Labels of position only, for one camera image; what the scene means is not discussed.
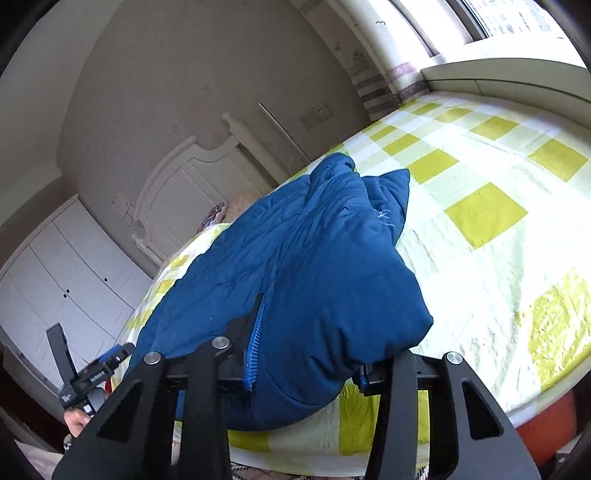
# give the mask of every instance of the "green and white plaid sheet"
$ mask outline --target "green and white plaid sheet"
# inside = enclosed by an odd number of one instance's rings
[[[397,250],[434,317],[416,353],[460,352],[515,425],[591,369],[589,130],[505,100],[431,93],[333,151],[350,155],[362,176],[410,169]],[[137,339],[174,280],[227,226],[205,230],[160,272],[120,341]],[[426,395],[419,406],[417,463],[425,465]],[[347,384],[293,426],[230,433],[232,460],[302,475],[363,475],[377,408],[377,398]]]

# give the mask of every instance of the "metal screw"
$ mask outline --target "metal screw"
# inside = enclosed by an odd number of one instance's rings
[[[146,362],[148,365],[155,365],[160,362],[161,358],[162,355],[160,355],[158,352],[150,352],[144,355],[144,362]]]
[[[226,337],[215,337],[212,340],[212,345],[214,348],[217,348],[218,350],[222,350],[224,348],[227,348],[230,345],[230,340]]]
[[[454,365],[459,365],[462,363],[462,360],[464,360],[464,358],[457,352],[449,352],[446,355],[446,358],[448,362]]]

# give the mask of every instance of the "blue quilt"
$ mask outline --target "blue quilt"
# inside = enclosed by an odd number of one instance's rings
[[[160,301],[131,366],[149,351],[193,352],[262,292],[258,377],[248,396],[227,399],[226,418],[230,429],[271,430],[328,405],[362,364],[418,344],[433,319],[394,248],[410,174],[354,169],[333,154],[239,217]]]

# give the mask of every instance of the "white headboard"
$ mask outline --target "white headboard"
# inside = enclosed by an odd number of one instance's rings
[[[189,137],[160,161],[139,194],[133,219],[145,233],[133,239],[157,265],[195,235],[215,205],[245,192],[266,195],[288,177],[244,124],[229,113],[222,119],[230,127],[222,145],[205,150]]]

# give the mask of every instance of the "metal rod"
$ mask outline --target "metal rod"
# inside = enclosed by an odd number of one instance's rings
[[[265,112],[265,114],[267,115],[267,117],[269,117],[269,119],[271,119],[271,122],[273,122],[273,124],[279,129],[281,130],[281,133],[283,133],[287,139],[290,141],[290,143],[295,147],[295,149],[300,152],[300,154],[308,161],[308,163],[311,162],[310,157],[308,157],[308,155],[306,155],[306,152],[304,152],[300,146],[296,143],[296,141],[293,139],[293,137],[287,133],[287,130],[285,130],[285,128],[283,128],[283,126],[276,120],[276,118],[271,114],[271,112],[269,110],[267,110],[265,108],[265,106],[259,102],[259,107],[261,107],[262,111]]]

